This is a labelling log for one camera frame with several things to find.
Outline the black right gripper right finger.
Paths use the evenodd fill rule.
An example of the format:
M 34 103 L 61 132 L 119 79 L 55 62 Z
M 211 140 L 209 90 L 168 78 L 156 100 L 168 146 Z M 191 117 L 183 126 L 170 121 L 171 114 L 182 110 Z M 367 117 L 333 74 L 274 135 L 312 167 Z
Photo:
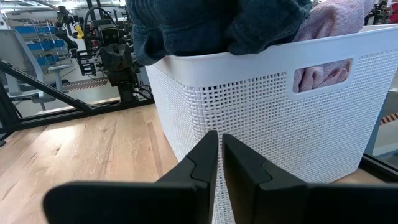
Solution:
M 398 185 L 312 184 L 222 137 L 236 224 L 398 224 Z

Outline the grey office chair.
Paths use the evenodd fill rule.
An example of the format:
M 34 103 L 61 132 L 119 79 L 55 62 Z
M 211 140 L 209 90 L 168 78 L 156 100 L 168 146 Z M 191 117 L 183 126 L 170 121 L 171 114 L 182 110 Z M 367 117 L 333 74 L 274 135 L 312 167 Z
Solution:
M 72 65 L 62 65 L 56 62 L 51 62 L 49 65 L 40 65 L 21 34 L 14 29 L 0 30 L 0 58 L 13 64 L 14 67 L 32 78 L 46 83 L 58 91 L 68 92 L 63 87 L 65 81 L 61 79 L 60 72 Z M 56 100 L 56 98 L 10 76 L 8 73 L 0 72 L 0 78 L 8 96 L 21 112 L 36 114 L 38 111 L 46 110 L 45 105 L 47 103 Z

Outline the white woven plastic laundry basket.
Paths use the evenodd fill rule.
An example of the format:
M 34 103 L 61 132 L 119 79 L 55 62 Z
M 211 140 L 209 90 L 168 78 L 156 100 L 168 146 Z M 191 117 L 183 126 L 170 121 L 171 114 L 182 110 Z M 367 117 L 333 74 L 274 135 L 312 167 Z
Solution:
M 146 70 L 178 160 L 215 130 L 306 182 L 330 183 L 359 166 L 398 71 L 398 25 L 259 54 L 166 56 Z

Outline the dark blue garment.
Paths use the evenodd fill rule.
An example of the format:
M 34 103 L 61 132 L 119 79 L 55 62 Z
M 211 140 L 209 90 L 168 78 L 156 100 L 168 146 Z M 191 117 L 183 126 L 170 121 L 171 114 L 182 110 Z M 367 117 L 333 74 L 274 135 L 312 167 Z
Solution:
M 126 0 L 137 61 L 153 65 L 181 57 L 258 54 L 293 41 L 310 0 Z

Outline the blue storage bins shelf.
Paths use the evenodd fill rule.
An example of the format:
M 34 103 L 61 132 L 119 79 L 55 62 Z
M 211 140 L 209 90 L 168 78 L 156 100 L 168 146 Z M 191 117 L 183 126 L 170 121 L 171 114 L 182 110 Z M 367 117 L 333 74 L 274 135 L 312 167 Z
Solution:
M 66 59 L 66 43 L 55 35 L 54 26 L 19 26 L 14 29 L 25 40 L 41 67 L 49 67 Z

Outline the pink knitted garment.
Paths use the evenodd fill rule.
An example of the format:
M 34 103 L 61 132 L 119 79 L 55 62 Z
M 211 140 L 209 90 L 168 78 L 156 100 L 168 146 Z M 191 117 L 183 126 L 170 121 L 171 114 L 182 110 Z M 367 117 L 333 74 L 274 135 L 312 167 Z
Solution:
M 294 42 L 359 32 L 374 0 L 327 0 L 310 11 Z M 340 60 L 295 71 L 293 92 L 300 93 L 345 81 L 351 62 Z

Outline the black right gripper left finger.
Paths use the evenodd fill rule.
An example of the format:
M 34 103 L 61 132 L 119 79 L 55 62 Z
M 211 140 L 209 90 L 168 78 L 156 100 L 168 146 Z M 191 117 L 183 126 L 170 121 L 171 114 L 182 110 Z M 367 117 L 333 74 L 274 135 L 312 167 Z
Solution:
M 74 181 L 50 189 L 49 224 L 211 224 L 218 133 L 208 131 L 155 182 Z

